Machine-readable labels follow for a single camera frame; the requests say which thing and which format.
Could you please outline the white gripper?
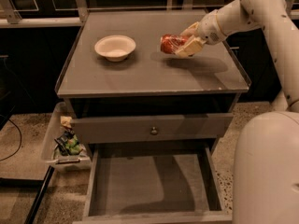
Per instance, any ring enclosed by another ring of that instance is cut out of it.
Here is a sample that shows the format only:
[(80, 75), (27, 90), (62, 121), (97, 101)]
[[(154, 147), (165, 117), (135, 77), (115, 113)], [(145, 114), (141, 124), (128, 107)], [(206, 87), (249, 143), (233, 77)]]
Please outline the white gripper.
[(181, 32), (181, 35), (190, 38), (183, 46), (175, 51), (175, 54), (181, 58), (193, 56), (202, 50), (205, 43), (208, 45), (216, 45), (224, 41), (227, 36), (219, 26), (217, 15), (218, 10), (213, 10), (206, 14), (199, 22), (195, 22)]

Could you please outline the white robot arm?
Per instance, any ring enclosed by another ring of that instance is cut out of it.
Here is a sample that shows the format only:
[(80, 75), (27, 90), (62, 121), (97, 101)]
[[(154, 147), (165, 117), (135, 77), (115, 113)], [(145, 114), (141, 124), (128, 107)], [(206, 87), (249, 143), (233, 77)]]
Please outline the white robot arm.
[(235, 146), (233, 224), (299, 224), (299, 30), (286, 0), (234, 0), (189, 26), (189, 56), (238, 32), (260, 29), (268, 60), (249, 70), (257, 89), (282, 94), (285, 108), (250, 120)]

